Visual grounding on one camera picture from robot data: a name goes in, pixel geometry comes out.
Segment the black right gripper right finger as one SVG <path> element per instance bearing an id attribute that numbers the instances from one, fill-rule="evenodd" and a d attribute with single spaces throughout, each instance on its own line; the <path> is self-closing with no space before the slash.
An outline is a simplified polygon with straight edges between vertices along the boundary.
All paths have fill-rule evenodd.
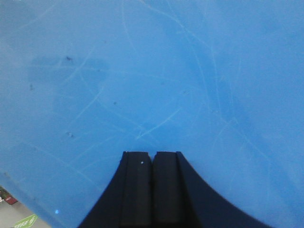
<path id="1" fill-rule="evenodd" d="M 210 187 L 181 152 L 157 152 L 152 165 L 155 228 L 266 228 Z"/>

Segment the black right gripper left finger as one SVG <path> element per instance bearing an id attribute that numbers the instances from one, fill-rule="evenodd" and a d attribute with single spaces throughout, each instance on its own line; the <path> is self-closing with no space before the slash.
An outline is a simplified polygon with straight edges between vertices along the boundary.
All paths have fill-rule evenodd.
<path id="1" fill-rule="evenodd" d="M 116 173 L 79 227 L 152 227 L 151 181 L 148 153 L 124 152 Z"/>

